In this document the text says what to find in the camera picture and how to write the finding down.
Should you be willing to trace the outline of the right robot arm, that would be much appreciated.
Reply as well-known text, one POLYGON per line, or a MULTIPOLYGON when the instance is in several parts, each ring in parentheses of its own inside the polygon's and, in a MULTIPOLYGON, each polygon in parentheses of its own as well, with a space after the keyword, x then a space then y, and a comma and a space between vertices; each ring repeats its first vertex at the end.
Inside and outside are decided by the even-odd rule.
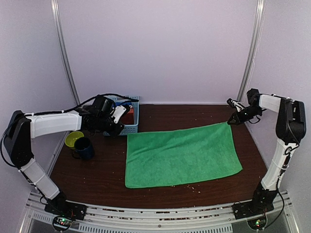
POLYGON ((227 100, 227 104, 235 109, 227 122, 228 125, 240 125, 255 117, 259 118, 265 110, 277 113, 276 150, 267 173, 258 184, 249 203, 249 210, 257 215, 272 204, 278 194, 291 157, 305 137, 306 116, 304 103, 291 98, 262 94, 252 88, 247 92, 247 100, 247 107, 236 100, 227 100))

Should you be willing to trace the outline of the dark red towel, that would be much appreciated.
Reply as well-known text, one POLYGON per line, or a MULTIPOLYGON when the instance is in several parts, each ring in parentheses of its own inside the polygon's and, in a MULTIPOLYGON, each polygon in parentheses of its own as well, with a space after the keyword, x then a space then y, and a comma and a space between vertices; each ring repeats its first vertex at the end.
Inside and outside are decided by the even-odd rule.
POLYGON ((134 125, 135 123, 135 111, 133 108, 130 108, 129 112, 127 112, 124 116, 121 117, 121 122, 124 125, 134 125))

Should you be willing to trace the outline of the green microfiber towel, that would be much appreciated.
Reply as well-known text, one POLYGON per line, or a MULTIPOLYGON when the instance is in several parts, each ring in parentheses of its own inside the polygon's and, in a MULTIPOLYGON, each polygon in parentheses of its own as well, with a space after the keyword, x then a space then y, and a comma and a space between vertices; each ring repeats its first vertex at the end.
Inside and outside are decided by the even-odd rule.
POLYGON ((242 169, 231 127, 225 122, 127 137, 127 188, 205 182, 236 175, 242 169))

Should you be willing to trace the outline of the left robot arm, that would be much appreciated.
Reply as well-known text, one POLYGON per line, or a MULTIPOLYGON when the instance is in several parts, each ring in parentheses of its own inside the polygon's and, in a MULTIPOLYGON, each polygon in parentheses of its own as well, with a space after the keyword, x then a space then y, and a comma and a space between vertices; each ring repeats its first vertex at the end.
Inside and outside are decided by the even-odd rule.
POLYGON ((34 141, 77 131, 118 136, 125 128, 122 117, 138 102, 137 97, 107 93, 93 96, 66 110, 37 113, 16 110, 0 139, 0 149, 6 150, 9 156, 4 162, 16 168, 46 199, 47 205, 64 216, 70 211, 70 205, 63 191, 36 161, 34 141))

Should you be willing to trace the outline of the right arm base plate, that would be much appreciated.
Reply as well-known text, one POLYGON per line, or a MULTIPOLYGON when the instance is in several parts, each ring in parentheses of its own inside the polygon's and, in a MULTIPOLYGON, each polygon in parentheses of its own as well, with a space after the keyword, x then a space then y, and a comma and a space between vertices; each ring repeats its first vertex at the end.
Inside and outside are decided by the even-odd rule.
POLYGON ((249 218, 257 215, 263 215, 265 212, 274 210, 273 204, 267 204, 259 208, 252 207, 252 202, 237 202, 232 205, 235 219, 249 218))

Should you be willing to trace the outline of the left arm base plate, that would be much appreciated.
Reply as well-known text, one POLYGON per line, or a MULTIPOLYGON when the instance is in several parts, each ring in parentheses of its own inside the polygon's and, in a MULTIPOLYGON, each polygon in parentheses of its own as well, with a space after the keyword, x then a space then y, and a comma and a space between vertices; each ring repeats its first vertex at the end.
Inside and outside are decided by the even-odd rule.
POLYGON ((84 220, 87 211, 87 206, 67 201, 65 202, 64 205, 56 205, 55 203, 54 204, 48 203, 46 204, 44 211, 58 216, 65 216, 73 220, 84 220))

